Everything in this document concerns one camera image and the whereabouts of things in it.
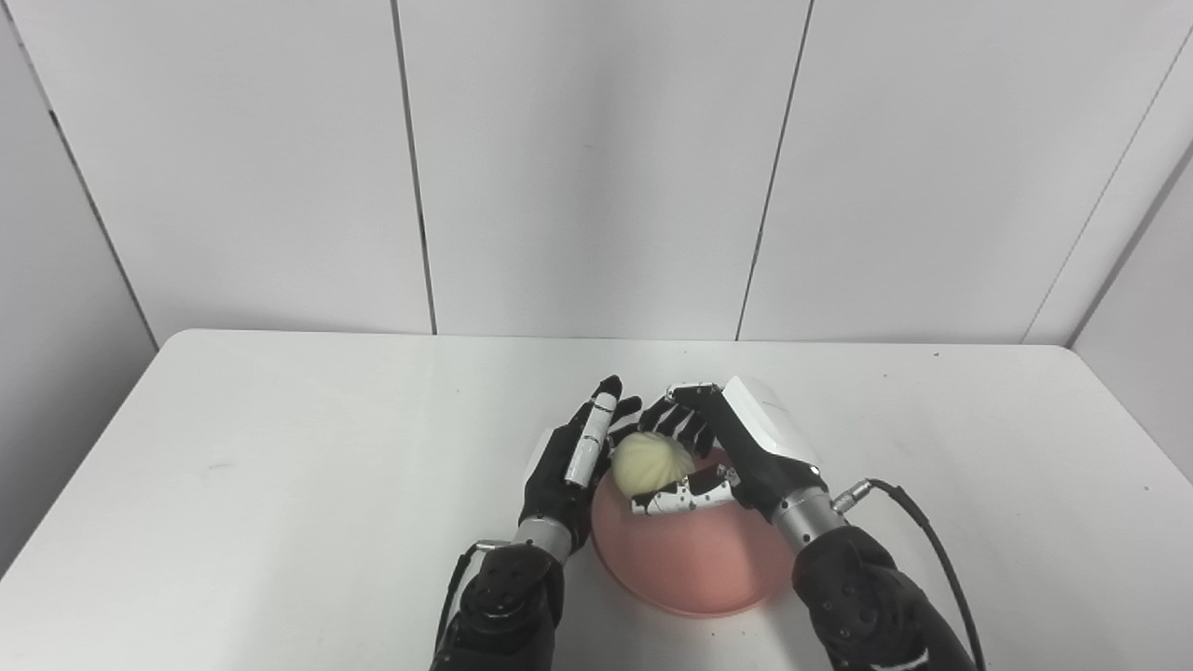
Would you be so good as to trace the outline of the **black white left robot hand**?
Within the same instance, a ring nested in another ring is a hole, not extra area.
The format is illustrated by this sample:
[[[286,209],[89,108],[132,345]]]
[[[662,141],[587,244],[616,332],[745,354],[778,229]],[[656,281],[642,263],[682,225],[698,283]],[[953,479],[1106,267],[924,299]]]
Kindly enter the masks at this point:
[[[515,542],[540,544],[560,562],[589,538],[596,484],[612,462],[614,442],[632,432],[624,420],[642,410],[637,396],[623,398],[618,375],[602,378],[589,400],[555,427],[524,485]]]

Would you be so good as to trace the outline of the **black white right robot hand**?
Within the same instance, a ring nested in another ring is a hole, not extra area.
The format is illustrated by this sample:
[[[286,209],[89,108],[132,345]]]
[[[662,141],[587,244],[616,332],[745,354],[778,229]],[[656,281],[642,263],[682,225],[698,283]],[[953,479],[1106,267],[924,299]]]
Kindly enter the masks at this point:
[[[719,463],[630,497],[632,515],[685,515],[737,501],[772,527],[809,538],[841,525],[815,456],[758,378],[673,384],[638,426],[676,439],[699,458],[723,455]]]

